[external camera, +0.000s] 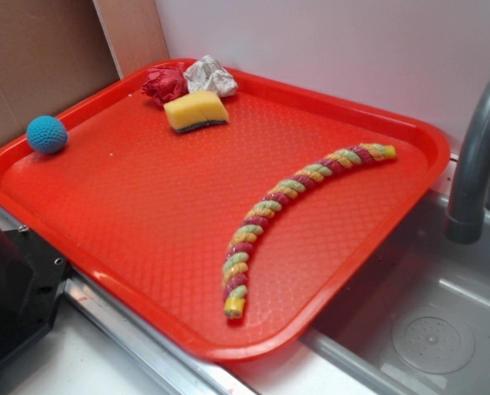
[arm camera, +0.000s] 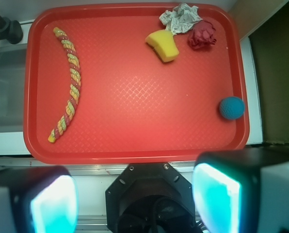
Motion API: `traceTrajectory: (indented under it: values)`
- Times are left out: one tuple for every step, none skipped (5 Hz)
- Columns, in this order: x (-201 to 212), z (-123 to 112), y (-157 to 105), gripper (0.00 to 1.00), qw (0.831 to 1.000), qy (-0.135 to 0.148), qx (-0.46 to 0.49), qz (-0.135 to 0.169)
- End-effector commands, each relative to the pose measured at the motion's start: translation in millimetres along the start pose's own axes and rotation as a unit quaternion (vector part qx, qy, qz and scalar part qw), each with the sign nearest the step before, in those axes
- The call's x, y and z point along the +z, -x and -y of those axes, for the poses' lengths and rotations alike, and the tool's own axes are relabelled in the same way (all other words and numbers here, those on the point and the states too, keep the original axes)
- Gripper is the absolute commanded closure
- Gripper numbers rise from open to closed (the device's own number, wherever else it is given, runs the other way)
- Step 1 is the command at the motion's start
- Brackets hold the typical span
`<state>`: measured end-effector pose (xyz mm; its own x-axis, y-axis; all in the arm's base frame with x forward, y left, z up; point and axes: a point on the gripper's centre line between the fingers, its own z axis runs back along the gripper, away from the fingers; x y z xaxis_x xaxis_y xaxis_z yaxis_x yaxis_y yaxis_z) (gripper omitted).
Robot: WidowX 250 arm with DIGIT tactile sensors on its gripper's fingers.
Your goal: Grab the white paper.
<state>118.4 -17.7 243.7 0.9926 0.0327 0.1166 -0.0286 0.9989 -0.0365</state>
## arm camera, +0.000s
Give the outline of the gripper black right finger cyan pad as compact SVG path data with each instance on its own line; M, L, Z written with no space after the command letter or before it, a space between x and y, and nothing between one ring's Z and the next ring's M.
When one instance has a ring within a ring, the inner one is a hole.
M289 233L289 148L204 152L192 191L211 233Z

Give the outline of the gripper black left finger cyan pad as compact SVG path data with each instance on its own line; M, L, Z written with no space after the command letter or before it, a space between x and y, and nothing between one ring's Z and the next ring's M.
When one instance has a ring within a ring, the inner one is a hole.
M0 233L73 233L76 182L63 166L0 170Z

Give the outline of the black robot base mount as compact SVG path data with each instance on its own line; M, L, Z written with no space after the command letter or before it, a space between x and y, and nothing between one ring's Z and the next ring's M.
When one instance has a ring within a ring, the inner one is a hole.
M113 233L199 233L192 185L168 163L130 164L105 191Z

